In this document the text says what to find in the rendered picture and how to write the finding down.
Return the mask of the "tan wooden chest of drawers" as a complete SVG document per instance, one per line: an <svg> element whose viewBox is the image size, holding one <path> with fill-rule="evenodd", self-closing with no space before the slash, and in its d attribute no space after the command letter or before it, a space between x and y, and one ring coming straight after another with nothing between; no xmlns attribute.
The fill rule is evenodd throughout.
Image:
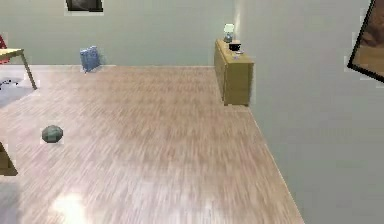
<svg viewBox="0 0 384 224"><path fill-rule="evenodd" d="M246 54L236 54L221 39L215 41L214 68L225 105L249 105L253 66Z"/></svg>

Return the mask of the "pale blue table lamp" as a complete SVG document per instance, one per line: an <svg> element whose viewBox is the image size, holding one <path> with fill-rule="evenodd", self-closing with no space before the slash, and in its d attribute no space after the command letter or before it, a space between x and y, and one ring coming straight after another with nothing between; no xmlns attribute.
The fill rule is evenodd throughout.
<svg viewBox="0 0 384 224"><path fill-rule="evenodd" d="M224 36L223 41L225 43L231 43L232 39L233 39L234 25L233 24L226 24L224 26L224 33L225 33L225 36Z"/></svg>

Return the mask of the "blue ribbed bin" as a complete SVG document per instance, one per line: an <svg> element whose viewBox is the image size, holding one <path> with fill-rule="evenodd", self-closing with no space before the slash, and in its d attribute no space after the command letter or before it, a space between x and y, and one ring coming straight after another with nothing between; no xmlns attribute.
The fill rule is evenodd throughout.
<svg viewBox="0 0 384 224"><path fill-rule="evenodd" d="M100 65L100 58L96 46L81 50L80 59L85 73L92 71Z"/></svg>

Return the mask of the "grey-green round ball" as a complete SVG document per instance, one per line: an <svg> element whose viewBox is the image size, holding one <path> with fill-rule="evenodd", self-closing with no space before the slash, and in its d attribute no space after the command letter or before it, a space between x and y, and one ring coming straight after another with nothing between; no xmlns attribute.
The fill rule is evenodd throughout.
<svg viewBox="0 0 384 224"><path fill-rule="evenodd" d="M42 139L46 143L57 143L63 137L63 129L56 125L47 126L42 130Z"/></svg>

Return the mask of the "grey floor cloth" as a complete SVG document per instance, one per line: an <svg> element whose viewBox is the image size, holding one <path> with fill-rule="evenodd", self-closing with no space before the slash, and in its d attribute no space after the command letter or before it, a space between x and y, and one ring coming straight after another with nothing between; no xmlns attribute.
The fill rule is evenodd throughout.
<svg viewBox="0 0 384 224"><path fill-rule="evenodd" d="M32 93L31 84L23 78L5 77L0 79L0 108Z"/></svg>

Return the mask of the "light wooden table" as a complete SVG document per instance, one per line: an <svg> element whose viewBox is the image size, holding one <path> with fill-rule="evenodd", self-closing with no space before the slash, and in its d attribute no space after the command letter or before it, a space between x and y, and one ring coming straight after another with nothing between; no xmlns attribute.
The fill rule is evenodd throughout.
<svg viewBox="0 0 384 224"><path fill-rule="evenodd" d="M28 77L29 77L29 80L31 82L32 88L34 90L36 90L37 86L36 86L35 80L33 78L32 72L29 68L26 57L24 55L24 50L23 49L0 49L0 60L10 59L13 57L20 57L22 59L25 70L26 70Z"/></svg>

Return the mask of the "brown wooden furniture corner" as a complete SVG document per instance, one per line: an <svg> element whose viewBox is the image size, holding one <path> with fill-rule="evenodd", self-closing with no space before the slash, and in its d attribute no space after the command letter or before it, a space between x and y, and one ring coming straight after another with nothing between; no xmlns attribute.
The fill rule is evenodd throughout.
<svg viewBox="0 0 384 224"><path fill-rule="evenodd" d="M3 144L0 142L0 175L16 176L17 174L18 171L7 154Z"/></svg>

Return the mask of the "red chair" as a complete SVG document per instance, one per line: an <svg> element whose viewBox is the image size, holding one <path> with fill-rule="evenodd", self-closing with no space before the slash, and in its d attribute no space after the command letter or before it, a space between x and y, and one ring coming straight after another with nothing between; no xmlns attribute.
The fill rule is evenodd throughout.
<svg viewBox="0 0 384 224"><path fill-rule="evenodd" d="M4 39L3 39L2 35L0 35L0 49L7 49L7 46L6 46L5 42L4 42ZM2 60L0 60L0 64L6 64L9 61L10 61L9 58L2 59Z"/></svg>

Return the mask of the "black framed wall picture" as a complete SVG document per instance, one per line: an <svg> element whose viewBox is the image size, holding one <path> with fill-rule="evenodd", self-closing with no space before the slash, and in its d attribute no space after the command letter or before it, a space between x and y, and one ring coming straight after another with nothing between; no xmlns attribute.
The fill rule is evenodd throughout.
<svg viewBox="0 0 384 224"><path fill-rule="evenodd" d="M69 11L102 12L101 0L66 0Z"/></svg>

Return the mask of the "brown picture in black frame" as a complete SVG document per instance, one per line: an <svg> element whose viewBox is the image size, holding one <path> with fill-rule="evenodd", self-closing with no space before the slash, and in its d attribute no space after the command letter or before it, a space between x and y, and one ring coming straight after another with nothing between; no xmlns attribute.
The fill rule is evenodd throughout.
<svg viewBox="0 0 384 224"><path fill-rule="evenodd" d="M347 67L384 84L384 0L370 0Z"/></svg>

